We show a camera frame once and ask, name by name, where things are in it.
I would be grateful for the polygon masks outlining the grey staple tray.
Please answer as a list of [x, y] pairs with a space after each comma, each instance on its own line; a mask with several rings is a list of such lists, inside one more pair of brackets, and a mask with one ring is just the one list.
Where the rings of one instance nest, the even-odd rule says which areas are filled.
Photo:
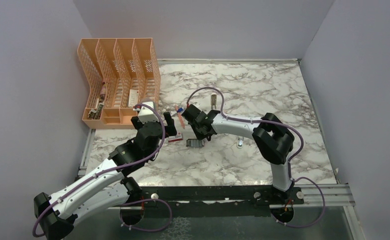
[[189, 148], [203, 148], [204, 141], [195, 138], [190, 138], [186, 141], [186, 146]]

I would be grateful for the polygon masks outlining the red staple box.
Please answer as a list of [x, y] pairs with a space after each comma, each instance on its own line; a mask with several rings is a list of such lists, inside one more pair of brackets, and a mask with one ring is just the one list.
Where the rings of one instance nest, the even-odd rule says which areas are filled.
[[169, 143], [177, 142], [177, 141], [181, 141], [181, 140], [183, 140], [183, 136], [182, 136], [181, 132], [178, 132], [175, 136], [169, 136], [168, 137], [168, 142]]

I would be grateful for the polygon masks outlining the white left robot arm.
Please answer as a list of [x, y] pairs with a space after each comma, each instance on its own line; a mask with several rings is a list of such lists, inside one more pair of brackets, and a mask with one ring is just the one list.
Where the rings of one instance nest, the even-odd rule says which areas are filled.
[[141, 202], [141, 188], [130, 176], [153, 161], [167, 137], [176, 136], [169, 112], [159, 115], [153, 102], [135, 106], [138, 114], [131, 121], [136, 136], [117, 146], [95, 169], [70, 186], [52, 193], [40, 193], [34, 199], [36, 222], [32, 235], [62, 240], [75, 226], [109, 207]]

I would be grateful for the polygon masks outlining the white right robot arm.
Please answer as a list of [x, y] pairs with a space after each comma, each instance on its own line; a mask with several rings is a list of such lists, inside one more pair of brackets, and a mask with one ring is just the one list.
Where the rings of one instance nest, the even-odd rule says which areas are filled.
[[191, 104], [183, 111], [199, 140], [211, 140], [213, 135], [229, 134], [255, 142], [262, 157], [271, 165], [272, 199], [282, 204], [291, 197], [294, 183], [289, 174], [288, 156], [293, 150], [294, 135], [272, 113], [263, 117], [237, 117], [219, 110], [205, 113]]

